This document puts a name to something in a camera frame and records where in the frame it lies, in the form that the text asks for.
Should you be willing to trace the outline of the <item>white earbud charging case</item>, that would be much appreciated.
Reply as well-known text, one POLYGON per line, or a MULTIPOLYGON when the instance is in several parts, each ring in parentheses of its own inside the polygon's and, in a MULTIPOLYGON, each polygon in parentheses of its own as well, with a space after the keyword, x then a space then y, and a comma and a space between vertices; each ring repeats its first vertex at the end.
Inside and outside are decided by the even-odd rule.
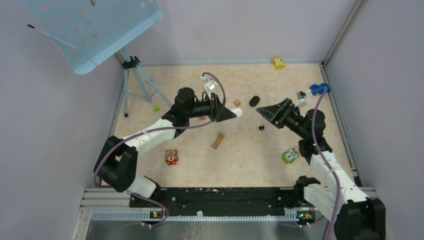
POLYGON ((236 115, 236 118, 239 118, 243 115, 243 110, 241 108, 234 108, 231 111, 236 115))

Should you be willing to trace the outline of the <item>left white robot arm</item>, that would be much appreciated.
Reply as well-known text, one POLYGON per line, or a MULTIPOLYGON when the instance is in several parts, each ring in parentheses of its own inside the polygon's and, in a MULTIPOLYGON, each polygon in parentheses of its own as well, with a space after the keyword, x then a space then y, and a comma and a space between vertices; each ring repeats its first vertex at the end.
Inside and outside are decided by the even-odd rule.
POLYGON ((174 104, 151 126, 124 138, 110 136, 103 145, 94 167, 94 177, 100 178, 118 193, 141 196, 149 207, 160 202, 159 185, 146 176, 137 174, 138 158, 157 145, 175 139, 192 129, 190 119, 208 117, 210 122, 222 122, 241 117, 239 107, 228 109, 218 95, 211 93, 198 100, 192 88, 178 90, 174 104))

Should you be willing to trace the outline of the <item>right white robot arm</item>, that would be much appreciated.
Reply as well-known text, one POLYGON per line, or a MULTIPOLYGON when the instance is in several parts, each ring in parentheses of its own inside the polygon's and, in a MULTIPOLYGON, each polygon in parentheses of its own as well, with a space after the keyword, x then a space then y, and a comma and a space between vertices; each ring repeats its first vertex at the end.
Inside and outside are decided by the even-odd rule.
POLYGON ((341 167, 324 137, 326 115, 314 108, 302 116, 289 98, 258 107, 256 111, 278 129, 288 128, 301 139, 300 155, 324 180, 326 186, 301 176, 293 192, 299 206, 309 203, 328 220, 325 239, 384 240, 386 208, 379 198, 371 198, 341 167))

